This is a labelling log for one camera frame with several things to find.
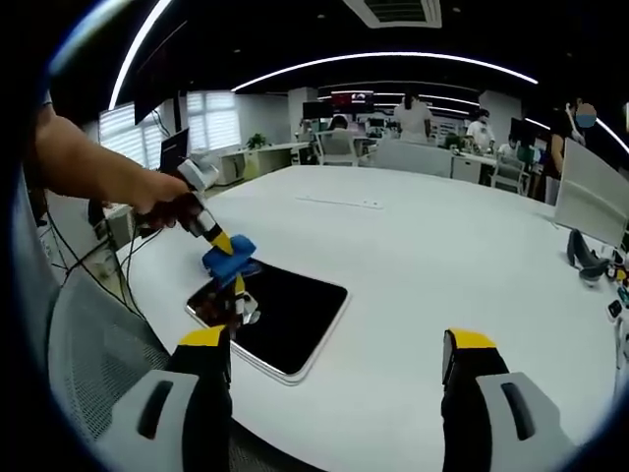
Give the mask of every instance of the monitor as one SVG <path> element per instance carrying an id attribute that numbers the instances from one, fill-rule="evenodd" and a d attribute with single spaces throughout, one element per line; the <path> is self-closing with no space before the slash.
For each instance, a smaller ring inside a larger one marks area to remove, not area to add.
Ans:
<path id="1" fill-rule="evenodd" d="M 159 170 L 173 174 L 188 155 L 188 128 L 161 143 Z"/>
<path id="2" fill-rule="evenodd" d="M 373 103 L 348 103 L 334 105 L 334 112 L 343 115 L 358 115 L 373 113 Z"/>
<path id="3" fill-rule="evenodd" d="M 304 119 L 316 120 L 319 118 L 332 118 L 334 110 L 330 103 L 324 101 L 304 102 Z"/>
<path id="4" fill-rule="evenodd" d="M 188 83 L 184 55 L 180 52 L 189 42 L 187 22 L 175 27 L 140 64 L 130 80 L 135 105 L 136 125 Z"/>
<path id="5" fill-rule="evenodd" d="M 347 129 L 354 134 L 363 135 L 365 133 L 365 123 L 350 122 Z"/>

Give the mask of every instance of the round white table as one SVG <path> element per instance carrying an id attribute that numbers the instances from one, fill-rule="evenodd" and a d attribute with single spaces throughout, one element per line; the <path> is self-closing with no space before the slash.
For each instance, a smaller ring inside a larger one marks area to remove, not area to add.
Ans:
<path id="1" fill-rule="evenodd" d="M 323 470 L 440 470 L 451 326 L 495 341 L 511 372 L 559 407 L 575 443 L 607 412 L 613 292 L 604 280 L 587 288 L 568 265 L 568 230 L 549 221 L 551 207 L 439 177 L 320 166 L 268 174 L 207 205 L 229 234 L 255 242 L 257 259 L 350 293 L 300 383 L 232 356 L 234 418 L 284 452 Z M 134 295 L 171 352 L 199 327 L 184 307 L 207 282 L 208 249 L 177 227 L 133 256 Z"/>

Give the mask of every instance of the ceiling light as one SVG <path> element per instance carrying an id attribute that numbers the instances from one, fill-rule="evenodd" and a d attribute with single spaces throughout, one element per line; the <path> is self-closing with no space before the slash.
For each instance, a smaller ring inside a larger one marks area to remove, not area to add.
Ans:
<path id="1" fill-rule="evenodd" d="M 347 54 L 344 56 L 326 57 L 325 59 L 317 59 L 315 61 L 304 62 L 302 64 L 297 64 L 296 66 L 291 66 L 285 69 L 280 69 L 279 71 L 271 72 L 270 74 L 260 76 L 256 79 L 245 82 L 244 84 L 240 84 L 239 86 L 232 88 L 232 91 L 238 91 L 240 89 L 244 89 L 245 87 L 251 86 L 253 84 L 257 84 L 258 82 L 265 81 L 266 79 L 270 79 L 271 77 L 280 76 L 282 74 L 286 74 L 287 72 L 297 71 L 299 69 L 304 69 L 310 66 L 326 64 L 329 62 L 346 61 L 349 59 L 366 59 L 370 57 L 425 57 L 428 59 L 444 59 L 448 61 L 464 62 L 467 64 L 474 64 L 481 67 L 487 67 L 495 71 L 503 72 L 510 76 L 517 77 L 518 79 L 522 79 L 523 81 L 530 82 L 531 84 L 536 85 L 538 83 L 538 81 L 536 81 L 535 79 L 529 76 L 525 76 L 524 74 L 520 74 L 519 72 L 512 71 L 511 69 L 496 66 L 495 64 L 490 64 L 488 62 L 478 61 L 476 59 L 470 59 L 467 57 L 452 56 L 449 54 L 438 54 L 434 52 L 362 52 L 359 54 Z"/>
<path id="2" fill-rule="evenodd" d="M 441 108 L 440 106 L 429 106 L 431 110 L 449 111 L 450 113 L 460 113 L 462 115 L 469 115 L 470 113 L 463 110 L 453 110 L 452 108 Z"/>
<path id="3" fill-rule="evenodd" d="M 618 135 L 616 135 L 613 131 L 611 131 L 611 129 L 607 125 L 605 125 L 599 118 L 597 118 L 597 123 L 599 123 L 600 126 L 604 130 L 606 130 L 610 136 L 612 136 L 615 140 L 617 140 L 618 143 L 622 146 L 622 148 L 625 149 L 625 152 L 629 154 L 629 147 L 624 144 L 624 142 L 620 139 Z"/>
<path id="4" fill-rule="evenodd" d="M 150 31 L 150 29 L 153 28 L 153 25 L 161 16 L 161 14 L 164 13 L 166 7 L 170 5 L 171 1 L 172 0 L 159 0 L 146 17 L 146 20 L 144 20 L 144 23 L 140 27 L 138 34 L 136 34 L 134 42 L 131 43 L 131 47 L 127 51 L 125 60 L 120 67 L 120 71 L 118 71 L 118 78 L 116 79 L 116 84 L 114 85 L 114 89 L 111 92 L 111 99 L 109 100 L 109 110 L 113 110 L 116 106 L 116 101 L 118 101 L 118 95 L 120 94 L 122 84 L 125 82 L 125 78 L 129 73 L 129 68 L 131 67 L 132 62 L 134 62 L 134 58 L 136 57 L 136 54 L 138 54 L 138 50 L 140 49 L 140 46 L 146 38 L 146 35 Z"/>
<path id="5" fill-rule="evenodd" d="M 545 125 L 543 123 L 540 123 L 539 121 L 532 120 L 531 118 L 525 118 L 524 121 L 528 121 L 529 123 L 533 123 L 534 125 L 541 126 L 545 130 L 549 130 L 550 129 L 549 126 L 547 126 L 547 125 Z"/>
<path id="6" fill-rule="evenodd" d="M 373 90 L 338 90 L 331 91 L 330 93 L 332 93 L 333 95 L 335 95 L 336 93 L 373 93 Z"/>
<path id="7" fill-rule="evenodd" d="M 475 103 L 474 101 L 461 100 L 460 98 L 452 98 L 450 96 L 437 96 L 437 95 L 422 95 L 422 94 L 420 94 L 420 97 L 422 97 L 422 98 L 435 98 L 437 100 L 450 100 L 450 101 L 456 101 L 458 103 L 465 103 L 466 105 L 481 106 L 480 103 Z"/>

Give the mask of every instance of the air vent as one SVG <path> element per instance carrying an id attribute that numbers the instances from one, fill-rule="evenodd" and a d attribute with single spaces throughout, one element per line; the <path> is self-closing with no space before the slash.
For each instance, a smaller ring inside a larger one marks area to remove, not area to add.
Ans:
<path id="1" fill-rule="evenodd" d="M 369 28 L 441 28 L 439 0 L 344 0 Z"/>

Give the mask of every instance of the window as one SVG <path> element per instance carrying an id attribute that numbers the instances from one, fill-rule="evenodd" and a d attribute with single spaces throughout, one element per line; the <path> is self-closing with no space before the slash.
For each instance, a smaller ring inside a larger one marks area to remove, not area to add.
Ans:
<path id="1" fill-rule="evenodd" d="M 187 105 L 191 149 L 220 149 L 241 144 L 233 92 L 188 93 Z"/>
<path id="2" fill-rule="evenodd" d="M 100 144 L 126 155 L 143 167 L 156 169 L 164 137 L 152 115 L 146 116 L 136 126 L 133 103 L 102 112 L 98 118 Z"/>

